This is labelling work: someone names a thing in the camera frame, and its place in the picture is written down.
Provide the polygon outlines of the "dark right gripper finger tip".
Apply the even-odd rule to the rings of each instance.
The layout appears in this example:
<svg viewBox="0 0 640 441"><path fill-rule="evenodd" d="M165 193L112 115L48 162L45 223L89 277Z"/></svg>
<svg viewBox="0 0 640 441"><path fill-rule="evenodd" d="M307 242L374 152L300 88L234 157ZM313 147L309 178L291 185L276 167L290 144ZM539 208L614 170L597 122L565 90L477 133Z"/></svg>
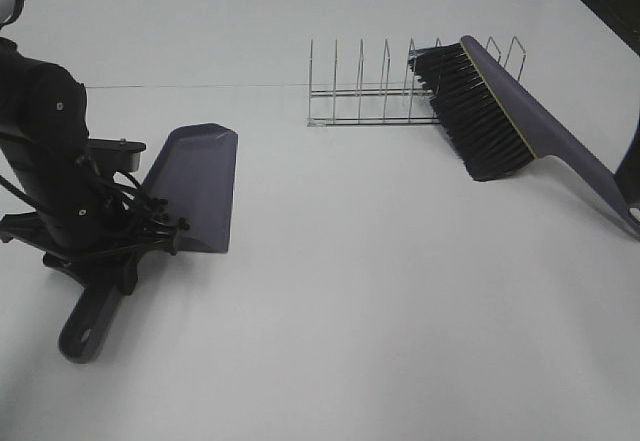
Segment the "dark right gripper finger tip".
<svg viewBox="0 0 640 441"><path fill-rule="evenodd" d="M639 220L639 127L614 173L614 184L633 221Z"/></svg>

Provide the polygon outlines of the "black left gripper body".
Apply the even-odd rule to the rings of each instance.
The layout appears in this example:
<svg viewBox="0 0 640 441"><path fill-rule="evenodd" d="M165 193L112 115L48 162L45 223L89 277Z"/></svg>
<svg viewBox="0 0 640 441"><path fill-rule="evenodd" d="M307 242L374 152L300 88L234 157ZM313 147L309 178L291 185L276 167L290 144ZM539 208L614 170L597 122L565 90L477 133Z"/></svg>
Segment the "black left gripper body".
<svg viewBox="0 0 640 441"><path fill-rule="evenodd" d="M83 288L113 286L130 295L138 282L137 265L151 251L175 255L190 225L183 217L170 222L168 201L132 186L101 180L106 201L97 235L88 247L70 249L57 243L38 212L8 214L1 220L1 240L22 241L44 252L43 263L77 281Z"/></svg>

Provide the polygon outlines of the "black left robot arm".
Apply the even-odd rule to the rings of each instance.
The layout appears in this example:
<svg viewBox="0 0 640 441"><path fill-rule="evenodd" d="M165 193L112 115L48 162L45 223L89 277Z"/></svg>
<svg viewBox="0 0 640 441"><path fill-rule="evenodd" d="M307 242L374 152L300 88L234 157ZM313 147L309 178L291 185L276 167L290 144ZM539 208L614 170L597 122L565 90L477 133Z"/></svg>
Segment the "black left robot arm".
<svg viewBox="0 0 640 441"><path fill-rule="evenodd" d="M177 251L188 228L170 221L166 200L135 177L140 142L93 139L85 86L55 63L1 40L1 152L17 177L2 186L30 206L1 219L3 242L20 240L77 274L85 285L137 284L149 251Z"/></svg>

